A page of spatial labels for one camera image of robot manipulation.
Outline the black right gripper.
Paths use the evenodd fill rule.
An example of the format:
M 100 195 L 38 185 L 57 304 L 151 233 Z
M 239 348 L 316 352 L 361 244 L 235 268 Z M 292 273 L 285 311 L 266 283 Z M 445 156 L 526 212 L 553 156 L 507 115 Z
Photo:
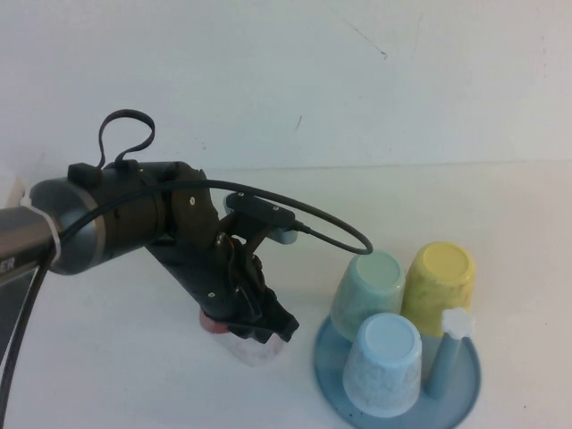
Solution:
M 267 289 L 262 266 L 239 240 L 224 232 L 206 247 L 186 240 L 161 239 L 151 255 L 197 301 L 212 320 L 228 324 L 243 340 L 266 344 L 273 335 L 289 342 L 298 320 Z

